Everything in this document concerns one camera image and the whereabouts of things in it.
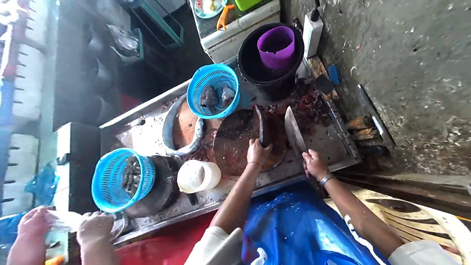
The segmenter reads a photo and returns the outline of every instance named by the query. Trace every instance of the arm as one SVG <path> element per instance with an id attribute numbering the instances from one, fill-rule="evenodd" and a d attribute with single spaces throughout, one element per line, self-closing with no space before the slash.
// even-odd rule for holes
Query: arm
<path id="1" fill-rule="evenodd" d="M 272 145 L 263 148 L 260 140 L 250 140 L 247 152 L 247 167 L 235 183 L 231 192 L 213 217 L 210 226 L 218 226 L 230 234 L 234 229 L 244 227 L 250 205 L 255 180 L 260 173 L 261 165 L 267 161 Z"/>
<path id="2" fill-rule="evenodd" d="M 317 180 L 321 181 L 331 174 L 327 165 L 322 162 L 315 151 L 310 149 L 309 153 L 303 153 L 302 156 L 305 170 L 308 170 Z M 342 215 L 350 216 L 355 230 L 383 255 L 389 257 L 394 250 L 404 244 L 392 228 L 358 200 L 337 178 L 327 181 L 325 189 Z"/>
<path id="3" fill-rule="evenodd" d="M 80 244 L 80 255 L 83 265 L 115 265 L 116 258 L 110 243 L 110 232 L 113 228 L 113 217 L 105 213 L 83 215 L 85 220 L 77 231 Z"/>
<path id="4" fill-rule="evenodd" d="M 50 228 L 44 218 L 46 213 L 47 208 L 40 206 L 21 218 L 18 237 L 8 254 L 7 265 L 44 265 L 44 239 Z"/>

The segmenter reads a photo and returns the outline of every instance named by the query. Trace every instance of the green container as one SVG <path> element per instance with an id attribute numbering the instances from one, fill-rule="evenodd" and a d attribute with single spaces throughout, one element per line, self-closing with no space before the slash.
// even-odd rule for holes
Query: green container
<path id="1" fill-rule="evenodd" d="M 240 11 L 246 11 L 247 9 L 260 3 L 262 0 L 235 0 L 237 7 Z"/>

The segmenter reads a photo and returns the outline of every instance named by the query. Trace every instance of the stainless steel counter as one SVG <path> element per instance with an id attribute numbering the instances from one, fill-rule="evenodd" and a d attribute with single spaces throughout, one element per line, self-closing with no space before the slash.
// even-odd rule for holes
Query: stainless steel counter
<path id="1" fill-rule="evenodd" d="M 230 61 L 228 65 L 234 69 L 237 67 L 235 60 Z M 301 64 L 298 74 L 300 77 L 307 77 L 310 71 L 305 64 Z M 245 82 L 240 76 L 239 80 L 240 88 L 250 98 L 256 98 L 252 104 L 266 106 L 272 103 L 254 85 Z M 137 152 L 142 150 L 146 153 L 145 155 L 151 155 L 149 152 L 156 154 L 161 144 L 159 139 L 162 134 L 161 124 L 170 105 L 169 102 L 186 93 L 189 83 L 190 80 L 102 125 L 100 127 L 102 155 L 119 147 L 131 147 Z M 354 165 L 360 162 L 361 158 L 345 129 L 344 122 L 338 115 L 335 103 L 329 101 L 327 105 L 330 107 L 332 124 L 328 127 L 318 124 L 312 135 L 303 137 L 306 146 L 319 152 L 327 161 L 329 168 L 334 171 Z M 137 124 L 143 118 L 146 123 L 138 128 Z M 295 157 L 293 150 L 289 149 L 279 166 L 258 176 L 253 196 L 304 180 L 301 162 L 302 158 Z M 214 189 L 198 192 L 196 194 L 198 204 L 194 206 L 190 204 L 186 194 L 181 193 L 178 200 L 168 209 L 151 216 L 132 219 L 130 225 L 133 231 L 117 238 L 114 243 L 122 243 L 167 225 L 218 209 L 237 179 L 237 176 L 222 177 Z"/>

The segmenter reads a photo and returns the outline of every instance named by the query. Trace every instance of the purple bucket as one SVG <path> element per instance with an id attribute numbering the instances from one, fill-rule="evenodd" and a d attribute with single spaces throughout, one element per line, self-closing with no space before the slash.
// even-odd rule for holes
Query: purple bucket
<path id="1" fill-rule="evenodd" d="M 294 32 L 287 26 L 278 26 L 265 32 L 258 40 L 262 63 L 273 70 L 291 67 L 294 54 Z"/>

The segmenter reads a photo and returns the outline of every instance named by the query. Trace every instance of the white bottle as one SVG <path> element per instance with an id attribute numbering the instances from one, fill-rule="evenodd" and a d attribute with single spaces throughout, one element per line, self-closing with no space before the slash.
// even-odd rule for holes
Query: white bottle
<path id="1" fill-rule="evenodd" d="M 324 23 L 320 18 L 319 10 L 317 8 L 304 16 L 302 40 L 304 41 L 305 58 L 310 58 L 316 55 L 323 27 Z"/>

